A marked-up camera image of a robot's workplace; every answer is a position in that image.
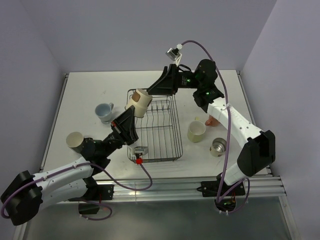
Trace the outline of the steel cup brown base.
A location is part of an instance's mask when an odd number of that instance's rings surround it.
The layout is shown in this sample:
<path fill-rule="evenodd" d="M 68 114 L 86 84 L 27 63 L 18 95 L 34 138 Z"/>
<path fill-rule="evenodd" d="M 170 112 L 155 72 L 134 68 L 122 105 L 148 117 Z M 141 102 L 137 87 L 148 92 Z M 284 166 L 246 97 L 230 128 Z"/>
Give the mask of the steel cup brown base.
<path fill-rule="evenodd" d="M 148 94 L 148 92 L 142 88 L 137 88 L 133 95 L 130 97 L 125 110 L 129 109 L 131 106 L 134 106 L 134 116 L 136 118 L 143 118 L 153 96 Z"/>

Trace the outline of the pale yellow mug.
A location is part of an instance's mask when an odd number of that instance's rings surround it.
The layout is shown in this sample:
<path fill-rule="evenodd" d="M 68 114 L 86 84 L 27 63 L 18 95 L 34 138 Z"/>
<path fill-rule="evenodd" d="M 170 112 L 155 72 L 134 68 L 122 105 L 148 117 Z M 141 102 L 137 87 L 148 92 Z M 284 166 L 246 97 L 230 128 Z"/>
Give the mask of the pale yellow mug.
<path fill-rule="evenodd" d="M 188 125 L 187 138 L 192 143 L 198 143 L 204 138 L 205 132 L 206 125 L 199 117 L 195 117 Z"/>

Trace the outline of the steel cup beige sleeve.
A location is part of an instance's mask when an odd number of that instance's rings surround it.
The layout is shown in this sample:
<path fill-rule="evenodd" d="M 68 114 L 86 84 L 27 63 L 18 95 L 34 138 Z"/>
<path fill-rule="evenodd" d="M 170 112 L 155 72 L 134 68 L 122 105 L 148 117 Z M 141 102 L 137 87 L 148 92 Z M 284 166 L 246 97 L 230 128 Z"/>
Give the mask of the steel cup beige sleeve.
<path fill-rule="evenodd" d="M 213 157 L 218 158 L 218 157 L 221 157 L 226 152 L 226 149 L 227 149 L 226 140 L 221 137 L 217 137 L 212 141 L 209 151 Z"/>

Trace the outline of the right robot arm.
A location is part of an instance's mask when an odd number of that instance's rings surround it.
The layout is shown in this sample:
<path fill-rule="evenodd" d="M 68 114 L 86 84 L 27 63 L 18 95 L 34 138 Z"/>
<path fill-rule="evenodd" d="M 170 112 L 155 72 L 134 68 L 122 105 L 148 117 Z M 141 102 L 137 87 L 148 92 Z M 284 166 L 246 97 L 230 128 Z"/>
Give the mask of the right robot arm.
<path fill-rule="evenodd" d="M 237 161 L 226 169 L 216 183 L 217 191 L 227 195 L 236 182 L 252 177 L 275 161 L 276 138 L 272 131 L 256 127 L 229 104 L 227 93 L 221 92 L 215 85 L 217 78 L 216 63 L 210 59 L 201 60 L 195 71 L 181 70 L 176 64 L 170 64 L 147 92 L 150 95 L 170 96 L 179 89 L 195 89 L 193 99 L 196 105 L 222 124 L 237 140 L 241 147 Z"/>

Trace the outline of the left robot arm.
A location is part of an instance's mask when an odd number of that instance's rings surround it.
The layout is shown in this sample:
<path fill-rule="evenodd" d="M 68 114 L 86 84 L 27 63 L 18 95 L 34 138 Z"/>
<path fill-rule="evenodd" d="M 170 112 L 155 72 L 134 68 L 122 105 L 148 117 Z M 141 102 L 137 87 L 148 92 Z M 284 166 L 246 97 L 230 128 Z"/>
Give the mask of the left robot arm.
<path fill-rule="evenodd" d="M 84 182 L 79 194 L 86 200 L 95 198 L 98 188 L 92 184 L 93 176 L 105 170 L 113 152 L 138 140 L 135 111 L 135 107 L 130 106 L 116 117 L 111 122 L 112 132 L 104 140 L 85 140 L 81 157 L 72 163 L 47 172 L 20 172 L 0 197 L 1 216 L 10 219 L 14 226 L 22 225 L 36 216 L 46 199 L 54 198 L 54 191 L 67 187 L 70 193 L 71 184 L 78 180 Z"/>

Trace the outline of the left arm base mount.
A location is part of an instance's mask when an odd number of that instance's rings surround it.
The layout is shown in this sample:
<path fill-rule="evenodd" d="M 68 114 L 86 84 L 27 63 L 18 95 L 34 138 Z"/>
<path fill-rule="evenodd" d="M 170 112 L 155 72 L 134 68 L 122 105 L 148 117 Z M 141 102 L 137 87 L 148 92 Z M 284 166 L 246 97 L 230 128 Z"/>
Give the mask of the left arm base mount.
<path fill-rule="evenodd" d="M 107 201 L 112 200 L 114 194 L 113 184 L 98 184 L 90 186 L 84 195 L 70 198 L 69 201 Z"/>

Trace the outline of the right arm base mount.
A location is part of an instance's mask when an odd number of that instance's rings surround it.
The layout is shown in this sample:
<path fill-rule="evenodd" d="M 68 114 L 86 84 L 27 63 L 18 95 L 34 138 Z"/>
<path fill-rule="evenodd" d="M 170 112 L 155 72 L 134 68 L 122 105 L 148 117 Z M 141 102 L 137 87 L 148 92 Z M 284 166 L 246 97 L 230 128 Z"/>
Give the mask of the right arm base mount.
<path fill-rule="evenodd" d="M 220 186 L 220 180 L 202 181 L 200 186 L 196 188 L 203 197 L 216 197 Z M 246 194 L 243 182 L 227 185 L 223 183 L 220 197 L 244 196 Z"/>

